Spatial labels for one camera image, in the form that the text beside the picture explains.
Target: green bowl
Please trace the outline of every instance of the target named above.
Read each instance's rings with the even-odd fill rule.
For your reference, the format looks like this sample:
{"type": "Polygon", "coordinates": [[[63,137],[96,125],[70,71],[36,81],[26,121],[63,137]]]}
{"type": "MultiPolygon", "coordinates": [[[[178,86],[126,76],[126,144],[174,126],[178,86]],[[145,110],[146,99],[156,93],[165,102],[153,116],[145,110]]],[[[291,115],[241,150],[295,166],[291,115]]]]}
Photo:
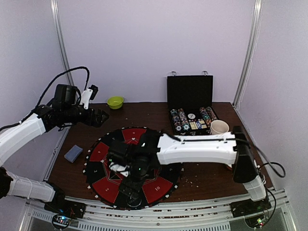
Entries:
{"type": "Polygon", "coordinates": [[[113,96],[107,100],[107,104],[111,109],[119,109],[122,107],[124,98],[121,96],[113,96]]]}

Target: wooden table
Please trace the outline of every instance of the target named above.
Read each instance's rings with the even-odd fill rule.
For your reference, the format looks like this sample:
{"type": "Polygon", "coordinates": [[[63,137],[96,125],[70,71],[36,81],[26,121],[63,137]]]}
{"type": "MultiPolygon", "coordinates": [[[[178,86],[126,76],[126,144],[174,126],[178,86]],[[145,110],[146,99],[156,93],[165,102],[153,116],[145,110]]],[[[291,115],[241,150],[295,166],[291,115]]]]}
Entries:
{"type": "MultiPolygon", "coordinates": [[[[172,133],[172,129],[168,118],[167,103],[125,103],[119,110],[110,110],[106,104],[92,104],[91,106],[95,109],[103,109],[110,115],[110,118],[101,128],[78,124],[70,129],[49,181],[62,188],[68,196],[95,200],[95,195],[87,189],[86,177],[82,174],[82,170],[85,153],[98,138],[107,132],[130,126],[163,129],[169,133],[172,133]],[[65,160],[64,155],[75,144],[83,148],[84,152],[71,164],[65,160]]],[[[231,129],[233,126],[243,127],[230,103],[213,103],[212,107],[218,117],[226,121],[231,129]]],[[[262,163],[255,150],[254,155],[257,163],[262,163]]],[[[227,170],[223,164],[185,163],[184,168],[179,188],[165,202],[214,199],[247,193],[242,184],[233,182],[232,172],[227,170]]],[[[268,182],[267,186],[271,187],[270,178],[265,169],[263,171],[268,182]]]]}

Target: white wall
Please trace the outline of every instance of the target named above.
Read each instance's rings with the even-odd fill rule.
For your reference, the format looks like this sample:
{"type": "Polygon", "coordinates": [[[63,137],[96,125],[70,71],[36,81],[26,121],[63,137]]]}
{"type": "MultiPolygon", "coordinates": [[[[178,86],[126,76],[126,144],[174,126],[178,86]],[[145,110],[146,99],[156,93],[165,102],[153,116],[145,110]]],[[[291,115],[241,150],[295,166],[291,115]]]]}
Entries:
{"type": "Polygon", "coordinates": [[[240,115],[270,160],[282,163],[301,230],[308,218],[308,4],[266,0],[240,115]]]}
{"type": "MultiPolygon", "coordinates": [[[[71,66],[86,65],[95,102],[165,102],[166,76],[215,76],[214,101],[234,99],[254,0],[65,0],[59,12],[71,66]]],[[[79,73],[75,80],[83,86],[79,73]]]]}
{"type": "MultiPolygon", "coordinates": [[[[50,1],[0,1],[0,127],[15,123],[36,105],[50,80],[63,71],[50,1]]],[[[54,88],[46,95],[46,103],[54,88]]],[[[51,131],[28,143],[4,167],[43,180],[61,133],[51,131]]],[[[16,230],[25,201],[0,200],[0,230],[16,230]]]]}

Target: blue sponge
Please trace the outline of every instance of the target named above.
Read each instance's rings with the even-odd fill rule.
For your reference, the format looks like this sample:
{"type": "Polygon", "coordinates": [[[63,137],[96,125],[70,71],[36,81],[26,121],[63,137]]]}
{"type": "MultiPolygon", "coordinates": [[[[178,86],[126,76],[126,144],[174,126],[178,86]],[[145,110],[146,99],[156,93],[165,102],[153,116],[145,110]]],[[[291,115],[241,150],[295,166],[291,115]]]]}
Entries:
{"type": "Polygon", "coordinates": [[[64,155],[64,158],[67,159],[69,162],[73,163],[81,153],[82,148],[79,148],[77,145],[74,145],[71,150],[69,150],[64,155]]]}

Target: black case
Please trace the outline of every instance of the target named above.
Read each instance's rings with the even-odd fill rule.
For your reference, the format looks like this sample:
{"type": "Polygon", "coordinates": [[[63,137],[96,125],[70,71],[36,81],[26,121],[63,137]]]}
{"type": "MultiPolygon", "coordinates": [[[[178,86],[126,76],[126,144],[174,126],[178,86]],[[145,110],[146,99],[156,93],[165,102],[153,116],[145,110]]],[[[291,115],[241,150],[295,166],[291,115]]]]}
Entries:
{"type": "Polygon", "coordinates": [[[200,107],[212,106],[213,76],[168,76],[167,103],[169,119],[176,135],[208,135],[209,127],[177,131],[174,128],[170,110],[182,108],[186,116],[200,114],[200,107]]]}

